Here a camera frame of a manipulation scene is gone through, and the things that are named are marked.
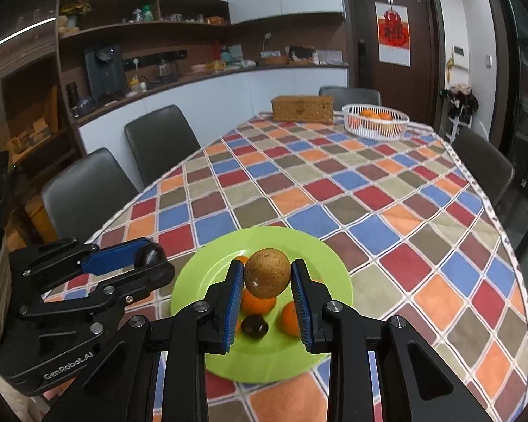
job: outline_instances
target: round brown fruit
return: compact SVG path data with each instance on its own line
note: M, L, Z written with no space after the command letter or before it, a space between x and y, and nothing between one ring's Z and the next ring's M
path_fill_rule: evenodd
M278 249L266 248L253 253L244 266L244 283L256 298L281 294L289 284L291 264Z

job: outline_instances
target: glass door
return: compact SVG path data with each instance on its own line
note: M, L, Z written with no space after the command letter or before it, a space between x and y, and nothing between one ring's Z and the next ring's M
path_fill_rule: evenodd
M514 28L518 94L514 107L513 129L507 157L515 168L515 178L498 214L513 248L518 249L528 233L528 12L519 0L506 0Z

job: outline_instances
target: kitchen counter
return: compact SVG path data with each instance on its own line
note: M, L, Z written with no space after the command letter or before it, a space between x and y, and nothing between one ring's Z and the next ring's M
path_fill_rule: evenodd
M121 108L122 106L125 106L126 104L133 103L135 101L141 100L142 98L146 98L150 95L154 95L156 93L174 89L176 87L180 87L185 84L192 84L197 83L199 81L205 81L208 79L213 79L215 77L222 77L227 75L233 75L238 73L245 73L249 71L266 71L266 70L280 70L280 69L348 69L347 64L340 64L340 65L296 65L296 64L285 64L285 65L263 65L263 66L255 66L255 67L248 67L248 68L240 68L238 70L225 70L225 71L218 71L218 72L206 72L206 73L198 73L198 74L187 74L180 79L178 79L174 83L170 84L164 84L159 87L153 88L151 90L147 90L146 92L139 93L138 95L135 95L133 97L129 98L122 98L121 100L118 100L115 103L108 104L106 106L102 106L101 108L95 109L90 114L86 114L85 116L82 116L76 120L76 123L78 126L85 125L88 122L93 121L94 119L97 119L98 117L107 114L108 112L114 111L114 109Z
M324 85L346 87L346 67L273 65L189 75L84 116L78 131L87 153L109 149L138 190L144 185L125 125L175 104L203 147L237 127L247 116L271 112L279 95L317 95Z

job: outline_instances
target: black chair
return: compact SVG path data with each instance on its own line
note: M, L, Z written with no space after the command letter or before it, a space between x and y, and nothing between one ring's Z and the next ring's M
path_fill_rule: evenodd
M145 186L200 149L190 124L174 104L128 123L125 134Z
M100 148L69 166L41 196L59 238L89 239L138 194L119 163Z
M452 147L496 206L513 180L513 165L496 147L469 128L461 129Z
M349 89L336 85L324 85L319 89L319 95L330 95L333 97L333 109L341 111L345 104L376 104L381 106L381 95L372 89Z

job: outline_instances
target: wicker box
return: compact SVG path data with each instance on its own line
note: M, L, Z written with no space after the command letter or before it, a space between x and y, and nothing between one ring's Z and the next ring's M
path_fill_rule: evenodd
M285 95L272 100L272 119L284 122L333 122L333 98Z
M262 65L287 65L288 62L288 56L268 57L260 60L260 64Z

